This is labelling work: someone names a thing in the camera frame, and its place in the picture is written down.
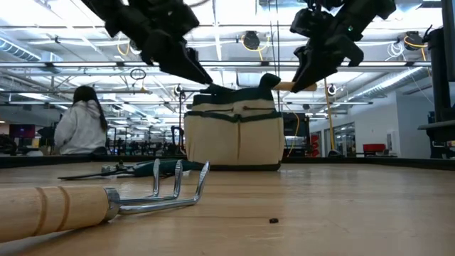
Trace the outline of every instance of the green trim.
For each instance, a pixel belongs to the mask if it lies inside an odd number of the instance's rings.
[[[185,113],[185,117],[207,117],[207,118],[214,118],[214,119],[220,119],[220,120],[225,120],[228,122],[236,123],[236,122],[255,122],[255,121],[262,121],[262,120],[267,120],[267,119],[276,119],[276,118],[282,118],[281,112],[272,112],[269,114],[259,114],[251,117],[242,117],[239,114],[235,114],[233,116],[228,116],[226,114],[220,114],[220,113],[212,113],[212,112],[204,112],[204,111],[188,111]]]
[[[234,92],[220,93],[216,95],[195,95],[193,106],[201,104],[231,104],[243,100],[271,100],[273,101],[272,91],[268,88],[246,88]]]

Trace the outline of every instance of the white hoodie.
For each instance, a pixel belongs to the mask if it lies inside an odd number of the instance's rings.
[[[55,129],[54,140],[60,154],[90,154],[105,146],[97,103],[79,101],[68,109]]]

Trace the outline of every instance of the metal tines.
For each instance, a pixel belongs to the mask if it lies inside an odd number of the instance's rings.
[[[156,210],[165,210],[183,206],[195,205],[202,196],[204,189],[205,177],[210,170],[210,162],[207,161],[200,171],[199,182],[196,188],[196,193],[192,198],[177,200],[180,195],[181,179],[182,179],[182,162],[177,161],[176,174],[174,181],[174,189],[171,196],[159,195],[159,160],[154,163],[154,184],[153,193],[151,196],[143,198],[120,198],[118,192],[114,188],[105,188],[109,199],[109,210],[105,220],[110,220],[117,214],[129,215],[138,213],[148,213]]]

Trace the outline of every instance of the bag pocket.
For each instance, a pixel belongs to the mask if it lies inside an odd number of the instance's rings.
[[[278,164],[284,149],[282,127],[279,112],[240,119],[238,164]]]
[[[216,165],[236,165],[238,155],[238,116],[187,112],[185,139],[189,161]]]

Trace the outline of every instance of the long dark hair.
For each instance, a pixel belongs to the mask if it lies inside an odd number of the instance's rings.
[[[84,101],[88,102],[89,100],[94,100],[97,103],[98,110],[100,111],[100,125],[103,131],[107,131],[107,122],[104,112],[102,111],[100,101],[98,100],[97,93],[90,86],[79,86],[73,95],[73,106],[79,102]]]

